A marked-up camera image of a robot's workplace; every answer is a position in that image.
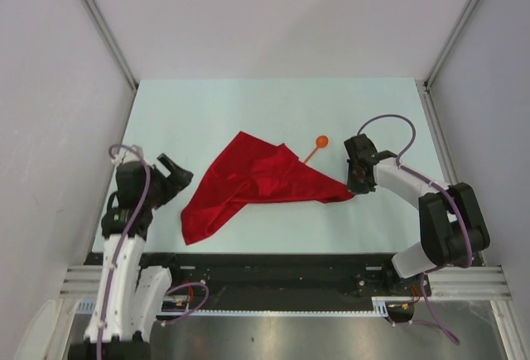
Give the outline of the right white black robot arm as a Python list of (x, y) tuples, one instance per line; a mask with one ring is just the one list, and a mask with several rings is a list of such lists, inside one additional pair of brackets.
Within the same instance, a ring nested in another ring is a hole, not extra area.
[(473, 255), (490, 245), (490, 235), (473, 188), (438, 182), (401, 162), (391, 151), (378, 151), (364, 134), (344, 141), (348, 155), (347, 188), (353, 195), (378, 187), (398, 195), (419, 214), (420, 239), (383, 264), (383, 288), (401, 295), (412, 278), (445, 266), (467, 268)]

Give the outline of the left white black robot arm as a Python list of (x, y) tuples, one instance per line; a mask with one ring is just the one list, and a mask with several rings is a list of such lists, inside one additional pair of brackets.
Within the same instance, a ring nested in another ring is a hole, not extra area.
[(156, 164), (142, 150), (110, 151), (115, 190), (101, 219), (102, 271), (94, 310), (81, 342), (69, 359), (148, 359), (152, 327), (164, 294), (178, 291), (182, 272), (170, 262), (141, 263), (155, 210), (172, 201), (192, 181), (190, 171), (162, 153)]

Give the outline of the red cloth napkin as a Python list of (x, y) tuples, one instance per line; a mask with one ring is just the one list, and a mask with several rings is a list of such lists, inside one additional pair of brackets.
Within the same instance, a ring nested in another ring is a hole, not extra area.
[(353, 197), (346, 184), (309, 167), (287, 145), (239, 132), (181, 211), (182, 236), (187, 245), (210, 238), (248, 204), (329, 204)]

